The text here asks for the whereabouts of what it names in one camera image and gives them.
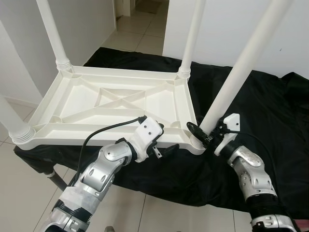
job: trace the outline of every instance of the black cloth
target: black cloth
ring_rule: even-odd
[[[100,48],[86,63],[91,67],[177,72],[181,61],[173,58]],[[204,116],[231,67],[192,63],[190,94],[196,116]],[[270,150],[277,168],[279,193],[295,219],[309,218],[309,81],[289,73],[282,79],[252,71],[227,113],[239,113],[241,131],[254,134]],[[265,150],[253,138],[238,135],[265,162]],[[77,169],[80,146],[41,145],[15,153],[37,172],[50,172],[56,163]],[[99,147],[87,147],[84,167],[95,160]],[[211,151],[201,156],[179,150],[166,159],[150,157],[131,162],[116,174],[114,184],[168,201],[247,211],[238,177],[226,161]]]

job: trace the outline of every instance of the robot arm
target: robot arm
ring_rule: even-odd
[[[254,232],[296,232],[292,220],[280,205],[269,175],[265,172],[263,160],[243,145],[234,141],[239,131],[238,114],[231,114],[218,122],[217,127],[207,136],[198,126],[187,123],[191,133],[205,148],[214,150],[235,170],[239,177],[240,189],[252,218]]]
[[[98,205],[112,185],[115,174],[132,160],[142,162],[156,149],[156,140],[163,134],[163,125],[146,118],[128,140],[120,139],[100,149],[98,158],[67,187],[55,208],[41,227],[41,232],[85,232]]]

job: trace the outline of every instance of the black cable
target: black cable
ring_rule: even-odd
[[[93,132],[91,135],[89,135],[89,136],[85,139],[85,141],[84,141],[84,143],[83,143],[83,145],[82,145],[81,153],[80,153],[80,155],[79,155],[79,160],[78,160],[77,173],[75,174],[75,180],[73,181],[73,183],[72,183],[71,186],[74,186],[74,184],[78,181],[78,178],[79,178],[79,175],[80,175],[81,169],[82,169],[82,157],[83,157],[83,153],[84,153],[84,150],[85,150],[85,148],[86,148],[86,145],[87,145],[88,141],[89,141],[93,136],[95,136],[96,134],[99,134],[99,133],[101,133],[101,132],[103,132],[103,131],[107,131],[107,130],[109,130],[109,129],[115,128],[115,127],[120,127],[120,126],[124,126],[124,125],[127,125],[127,124],[131,124],[131,123],[133,123],[133,122],[137,122],[137,121],[139,121],[140,119],[142,119],[142,117],[138,117],[138,118],[136,118],[136,119],[134,119],[134,120],[131,120],[131,121],[128,121],[128,122],[122,122],[122,123],[118,123],[118,124],[115,124],[115,125],[111,125],[111,126],[102,128],[102,129],[100,129],[100,130],[97,130],[97,131]]]
[[[229,133],[234,133],[234,134],[245,134],[245,135],[248,135],[252,138],[254,138],[256,141],[258,141],[260,143],[260,145],[262,145],[262,147],[264,148],[264,150],[266,151],[269,159],[270,159],[270,163],[271,163],[271,168],[272,168],[272,171],[274,173],[274,179],[273,179],[273,186],[275,187],[275,190],[276,190],[276,194],[277,194],[277,197],[278,199],[280,200],[280,197],[279,197],[279,188],[278,188],[278,182],[277,182],[277,172],[276,172],[276,167],[275,167],[275,161],[274,159],[272,158],[271,156],[271,153],[270,151],[268,150],[268,148],[266,147],[266,145],[258,138],[256,137],[255,135],[253,134],[249,134],[249,133],[246,133],[246,132],[241,132],[241,131],[235,131],[235,130],[228,130]]]

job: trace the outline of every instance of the white cylindrical table leg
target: white cylindrical table leg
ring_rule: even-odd
[[[253,35],[247,42],[233,69],[221,87],[218,95],[208,110],[200,128],[210,134],[218,120],[225,114],[228,107],[236,97],[241,86],[254,68],[257,59],[264,51],[279,23],[289,9],[293,0],[272,0],[260,20]],[[191,136],[192,144],[201,146],[201,142]]]
[[[0,123],[9,131],[14,143],[26,143],[33,137],[34,129],[23,122],[2,95],[0,95],[0,109]]]
[[[183,61],[177,75],[181,78],[189,78],[191,72],[192,55],[197,41],[198,31],[201,25],[206,0],[196,0],[192,22],[184,49]]]
[[[72,65],[64,51],[48,0],[37,0],[37,4],[56,57],[57,68],[59,70],[70,70]]]

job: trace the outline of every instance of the tile floor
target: tile floor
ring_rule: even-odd
[[[162,55],[167,12],[168,2],[164,2],[157,14],[136,12],[132,17],[120,18],[118,31],[103,46]],[[12,104],[12,107],[25,121],[34,113],[28,106]],[[61,191],[43,174],[28,167],[13,148],[0,124],[1,229],[38,232]],[[67,183],[75,173],[60,165],[55,169]],[[110,225],[116,232],[249,232],[249,223],[248,213],[211,205],[190,207],[112,186],[87,232],[103,232]]]

